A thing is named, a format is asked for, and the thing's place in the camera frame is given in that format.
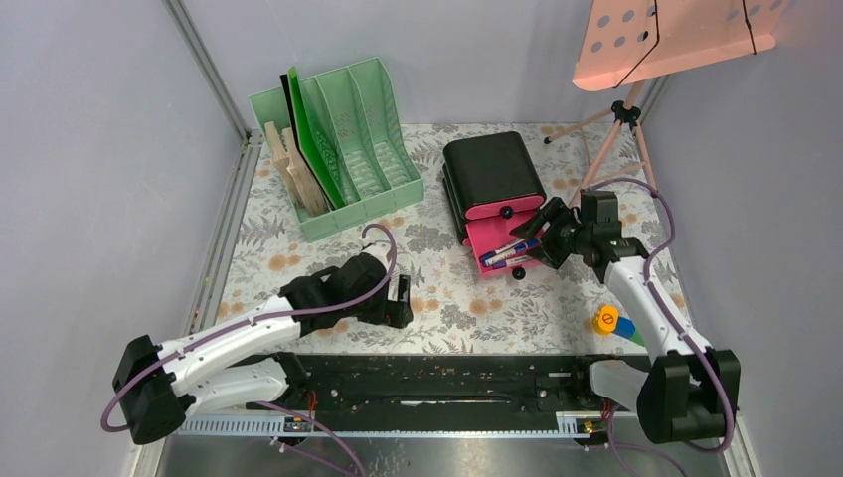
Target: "pink music stand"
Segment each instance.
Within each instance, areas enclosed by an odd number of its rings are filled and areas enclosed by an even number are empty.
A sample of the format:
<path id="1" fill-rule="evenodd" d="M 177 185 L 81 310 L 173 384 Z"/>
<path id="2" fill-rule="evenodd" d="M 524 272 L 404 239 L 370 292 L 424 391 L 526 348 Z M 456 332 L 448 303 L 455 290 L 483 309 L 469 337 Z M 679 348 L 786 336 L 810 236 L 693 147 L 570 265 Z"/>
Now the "pink music stand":
<path id="1" fill-rule="evenodd" d="M 571 132 L 582 133 L 583 126 L 615 114 L 614 124 L 593 161 L 588 145 L 585 146 L 590 166 L 577 187 L 572 204 L 580 201 L 583 188 L 640 168 L 644 169 L 650 185 L 656 187 L 644 133 L 636 121 L 640 110 L 634 107 L 635 101 L 644 83 L 652 78 L 775 46 L 772 29 L 784 10 L 784 2 L 747 0 L 746 16 L 744 5 L 742 0 L 593 0 L 583 48 L 574 70 L 574 84 L 586 91 L 630 83 L 632 88 L 624 101 L 616 101 L 611 108 L 545 138 L 545 144 L 550 144 Z M 752 34 L 746 19 L 752 26 Z M 623 124 L 629 124 L 635 135 L 641 162 L 596 178 Z"/>

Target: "black cable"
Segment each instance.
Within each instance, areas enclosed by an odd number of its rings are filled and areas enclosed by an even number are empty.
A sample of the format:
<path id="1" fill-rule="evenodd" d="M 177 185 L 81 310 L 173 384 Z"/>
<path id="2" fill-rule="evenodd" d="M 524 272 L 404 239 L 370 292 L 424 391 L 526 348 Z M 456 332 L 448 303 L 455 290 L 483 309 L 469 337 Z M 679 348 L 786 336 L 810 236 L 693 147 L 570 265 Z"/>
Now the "black cable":
<path id="1" fill-rule="evenodd" d="M 756 50 L 756 36 L 753 35 L 753 25 L 750 23 L 750 15 L 747 13 L 747 0 L 741 0 L 741 3 L 744 5 L 744 23 L 747 24 L 747 31 L 750 32 L 750 41 L 753 42 L 753 55 L 757 55 L 759 52 Z"/>
<path id="2" fill-rule="evenodd" d="M 656 43 L 654 43 L 653 46 L 650 47 L 650 49 L 647 51 L 647 53 L 644 54 L 644 56 L 641 57 L 640 60 L 638 60 L 638 63 L 636 63 L 634 67 L 632 67 L 632 70 L 629 70 L 629 73 L 627 73 L 626 76 L 623 77 L 623 79 L 621 79 L 612 89 L 617 89 L 619 86 L 621 86 L 623 84 L 623 82 L 626 81 L 627 78 L 629 78 L 629 75 L 632 75 L 632 72 L 634 72 L 635 69 L 638 68 L 638 66 L 641 65 L 644 62 L 644 60 L 647 59 L 647 57 L 650 56 L 651 53 L 653 53 L 653 50 L 656 49 L 659 42 L 661 41 L 661 31 L 659 30 L 659 25 L 658 25 L 658 0 L 653 0 L 653 14 L 652 14 L 652 16 L 656 17 Z"/>

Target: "metal floor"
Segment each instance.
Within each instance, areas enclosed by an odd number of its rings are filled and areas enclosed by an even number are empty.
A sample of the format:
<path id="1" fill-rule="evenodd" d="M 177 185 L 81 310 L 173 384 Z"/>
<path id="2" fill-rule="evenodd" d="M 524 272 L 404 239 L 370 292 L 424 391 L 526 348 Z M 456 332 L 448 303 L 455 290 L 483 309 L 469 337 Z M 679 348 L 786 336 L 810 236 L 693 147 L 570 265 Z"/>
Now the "metal floor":
<path id="1" fill-rule="evenodd" d="M 618 418 L 618 442 L 655 447 L 634 418 Z M 511 477 L 626 475 L 609 450 L 566 450 L 566 439 L 347 439 L 371 477 Z M 157 477 L 285 476 L 333 477 L 336 471 L 291 452 L 280 454 L 262 437 L 173 435 L 167 439 Z M 327 438 L 311 438 L 300 448 L 353 469 L 351 459 Z M 657 447 L 677 459 L 691 477 L 729 475 L 722 456 L 693 451 L 683 444 Z M 678 476 L 666 461 L 621 450 L 641 476 Z"/>

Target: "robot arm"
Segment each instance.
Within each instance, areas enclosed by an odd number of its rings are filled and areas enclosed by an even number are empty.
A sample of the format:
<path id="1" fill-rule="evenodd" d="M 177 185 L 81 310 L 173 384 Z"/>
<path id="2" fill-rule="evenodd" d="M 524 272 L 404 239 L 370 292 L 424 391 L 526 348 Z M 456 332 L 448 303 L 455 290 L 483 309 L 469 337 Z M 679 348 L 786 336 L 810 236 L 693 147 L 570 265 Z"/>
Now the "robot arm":
<path id="1" fill-rule="evenodd" d="M 729 350 L 714 350 L 672 300 L 664 300 L 664 305 L 678 326 L 665 316 L 653 292 L 659 296 L 667 293 L 658 277 L 646 272 L 648 252 L 640 240 L 621 235 L 614 193 L 584 192 L 579 212 L 553 198 L 512 235 L 531 239 L 544 228 L 538 237 L 540 246 L 529 254 L 552 268 L 559 268 L 572 254 L 582 256 L 641 334 L 650 370 L 640 371 L 607 357 L 589 366 L 591 390 L 635 411 L 644 433 L 654 443 L 724 436 L 724 407 L 686 337 L 703 350 L 726 392 L 732 413 L 738 400 L 738 359 Z"/>
<path id="2" fill-rule="evenodd" d="M 112 383 L 116 392 L 152 363 L 174 352 L 179 355 L 140 381 L 120 400 L 134 442 L 145 444 L 164 437 L 195 413 L 284 396 L 300 370 L 274 358 L 243 364 L 251 355 L 270 353 L 279 345 L 331 328 L 346 317 L 405 328 L 413 321 L 410 278 L 405 275 L 399 276 L 398 301 L 388 300 L 389 286 L 383 286 L 369 299 L 348 308 L 301 317 L 266 318 L 272 313 L 338 305 L 363 295 L 375 288 L 387 273 L 389 251 L 387 244 L 370 244 L 342 267 L 329 267 L 310 276 L 294 278 L 261 305 L 200 333 L 157 346 L 153 346 L 148 335 L 130 342 Z M 249 324 L 233 331 L 225 330 L 238 322 Z M 217 338 L 190 353 L 184 352 L 191 343 L 212 335 Z"/>

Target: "green file organizer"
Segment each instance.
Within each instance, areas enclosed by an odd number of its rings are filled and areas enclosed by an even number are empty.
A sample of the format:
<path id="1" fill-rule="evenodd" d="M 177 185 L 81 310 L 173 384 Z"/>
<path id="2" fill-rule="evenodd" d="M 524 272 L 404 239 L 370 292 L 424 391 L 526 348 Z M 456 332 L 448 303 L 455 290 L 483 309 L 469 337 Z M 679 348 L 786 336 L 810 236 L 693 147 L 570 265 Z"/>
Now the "green file organizer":
<path id="1" fill-rule="evenodd" d="M 291 86 L 297 80 L 289 73 Z M 378 58 L 302 79 L 300 91 L 307 121 L 296 121 L 299 137 L 309 136 L 318 154 L 305 158 L 320 183 L 330 181 L 344 207 L 318 217 L 304 209 L 296 216 L 307 241 L 336 234 L 424 197 L 419 171 L 404 147 L 389 73 Z M 282 87 L 249 97 L 254 118 L 290 126 Z"/>

